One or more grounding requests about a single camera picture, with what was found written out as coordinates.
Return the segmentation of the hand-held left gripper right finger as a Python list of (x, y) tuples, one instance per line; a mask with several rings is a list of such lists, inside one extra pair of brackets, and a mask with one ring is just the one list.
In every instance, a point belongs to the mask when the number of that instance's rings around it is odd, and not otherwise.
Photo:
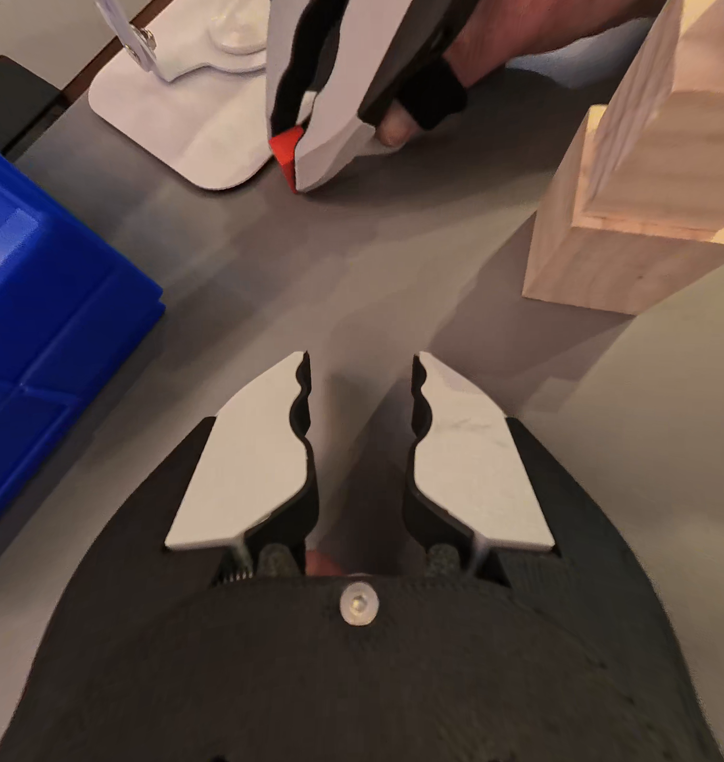
[(436, 358), (414, 355), (412, 431), (403, 519), (427, 554), (451, 548), (478, 573), (495, 550), (555, 549), (503, 409)]

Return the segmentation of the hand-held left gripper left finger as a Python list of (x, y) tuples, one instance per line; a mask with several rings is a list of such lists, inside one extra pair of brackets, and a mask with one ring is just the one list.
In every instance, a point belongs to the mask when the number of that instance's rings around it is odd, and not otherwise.
[(261, 551), (287, 547), (305, 567), (319, 519), (311, 425), (311, 362), (295, 351), (237, 391), (218, 411), (168, 530), (171, 551), (226, 548), (240, 572)]

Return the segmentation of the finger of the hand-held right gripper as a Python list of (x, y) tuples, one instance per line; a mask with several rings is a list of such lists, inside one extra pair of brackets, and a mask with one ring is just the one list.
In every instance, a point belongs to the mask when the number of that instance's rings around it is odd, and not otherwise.
[(324, 185), (358, 156), (395, 151), (376, 138), (377, 126), (390, 108), (397, 79), (430, 45), (442, 19), (442, 2), (348, 3), (328, 81), (296, 145), (298, 193)]
[(351, 141), (350, 2), (271, 2), (267, 35), (266, 121), (274, 138), (298, 125), (315, 93), (307, 142)]

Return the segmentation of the small red wooden cube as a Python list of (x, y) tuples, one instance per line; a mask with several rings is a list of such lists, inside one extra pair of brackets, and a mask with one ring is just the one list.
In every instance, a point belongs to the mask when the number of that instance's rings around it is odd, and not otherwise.
[(299, 124), (269, 139), (273, 157), (276, 159), (291, 191), (296, 194), (296, 147), (303, 137), (304, 127)]

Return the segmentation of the medium plain wooden cube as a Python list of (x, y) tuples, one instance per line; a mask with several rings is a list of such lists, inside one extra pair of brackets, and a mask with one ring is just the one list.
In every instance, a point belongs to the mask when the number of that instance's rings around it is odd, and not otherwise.
[(666, 2), (594, 148), (590, 213), (724, 229), (724, 1)]

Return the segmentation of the large plain wooden cube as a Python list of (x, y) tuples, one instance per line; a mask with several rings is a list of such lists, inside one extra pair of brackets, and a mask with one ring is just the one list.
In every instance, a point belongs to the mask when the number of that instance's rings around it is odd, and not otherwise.
[(724, 227), (715, 232), (586, 213), (595, 131), (605, 109), (588, 109), (538, 205), (522, 295), (636, 316), (724, 264)]

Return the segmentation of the person's right hand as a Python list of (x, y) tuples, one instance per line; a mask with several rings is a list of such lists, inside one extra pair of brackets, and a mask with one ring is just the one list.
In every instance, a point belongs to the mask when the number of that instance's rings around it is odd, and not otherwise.
[[(457, 79), (471, 88), (520, 56), (565, 48), (643, 17), (656, 17), (659, 1), (481, 1), (444, 54)], [(376, 129), (378, 141), (398, 148), (423, 130), (394, 102)]]

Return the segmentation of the blue plastic bin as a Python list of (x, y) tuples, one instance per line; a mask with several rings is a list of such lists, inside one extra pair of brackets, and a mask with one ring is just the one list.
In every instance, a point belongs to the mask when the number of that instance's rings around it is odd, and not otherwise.
[(0, 517), (161, 318), (162, 293), (0, 154)]

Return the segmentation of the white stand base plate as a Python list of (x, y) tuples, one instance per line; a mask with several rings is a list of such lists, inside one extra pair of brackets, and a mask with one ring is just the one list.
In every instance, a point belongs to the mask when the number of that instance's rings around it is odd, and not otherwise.
[(122, 49), (90, 86), (93, 112), (204, 190), (242, 185), (270, 160), (269, 2), (171, 2), (144, 28), (119, 2), (95, 4)]

